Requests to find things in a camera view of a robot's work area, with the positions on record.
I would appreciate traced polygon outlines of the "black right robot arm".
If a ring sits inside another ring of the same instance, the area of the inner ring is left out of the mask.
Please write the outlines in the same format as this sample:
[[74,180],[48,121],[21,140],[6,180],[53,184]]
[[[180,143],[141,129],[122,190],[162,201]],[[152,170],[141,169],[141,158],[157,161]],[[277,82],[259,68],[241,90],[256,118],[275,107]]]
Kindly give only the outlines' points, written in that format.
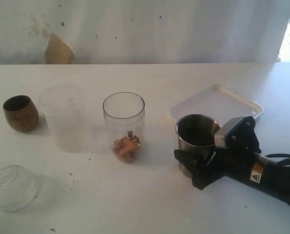
[[254,129],[252,116],[223,126],[205,115],[184,116],[176,124],[174,157],[199,190],[227,176],[290,206],[290,154],[262,156]]

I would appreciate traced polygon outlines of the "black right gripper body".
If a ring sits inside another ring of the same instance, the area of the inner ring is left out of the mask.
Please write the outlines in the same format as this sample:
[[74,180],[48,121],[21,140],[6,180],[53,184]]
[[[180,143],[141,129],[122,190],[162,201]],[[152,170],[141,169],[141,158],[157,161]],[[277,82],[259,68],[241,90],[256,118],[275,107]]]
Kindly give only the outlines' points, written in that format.
[[223,172],[223,177],[227,176],[247,185],[259,185],[261,173],[253,171],[253,166],[261,154],[254,131],[256,123],[252,116],[244,117],[232,132],[228,141],[230,148],[215,147],[215,156],[209,163],[217,164]]

